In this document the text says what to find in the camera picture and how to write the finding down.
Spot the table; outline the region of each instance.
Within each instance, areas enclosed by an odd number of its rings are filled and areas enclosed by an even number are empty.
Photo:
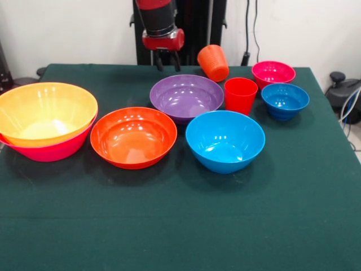
[[[257,97],[250,116],[266,146],[228,176],[196,161],[183,127],[170,153],[140,171],[106,163],[89,140],[55,163],[5,147],[0,270],[361,270],[361,167],[311,70],[296,71],[309,106],[280,123]],[[152,85],[174,74],[52,64],[42,81],[86,88],[102,117],[150,106]],[[249,67],[231,67],[236,76],[252,78]]]

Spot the cup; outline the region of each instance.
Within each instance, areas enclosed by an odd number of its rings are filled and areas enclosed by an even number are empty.
[[[227,78],[230,69],[222,48],[218,45],[207,45],[198,53],[198,63],[209,79],[221,82]]]
[[[247,78],[236,77],[224,83],[226,110],[249,115],[256,97],[258,86]]]

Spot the yellow bowl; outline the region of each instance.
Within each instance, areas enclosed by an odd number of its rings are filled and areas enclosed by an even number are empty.
[[[0,133],[13,145],[43,147],[84,131],[98,111],[95,97],[64,83],[36,83],[0,95]]]

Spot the purple bowl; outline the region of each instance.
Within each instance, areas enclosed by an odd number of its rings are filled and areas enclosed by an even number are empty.
[[[217,110],[223,103],[222,88],[198,75],[175,75],[156,83],[150,93],[153,106],[178,124],[186,124],[196,116]]]

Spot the blue bowl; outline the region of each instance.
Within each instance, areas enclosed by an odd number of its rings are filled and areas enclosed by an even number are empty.
[[[310,103],[303,89],[291,84],[272,84],[262,90],[262,99],[276,120],[289,120]]]
[[[186,140],[198,161],[210,171],[229,174],[249,165],[265,146],[260,125],[232,111],[213,111],[193,119]]]

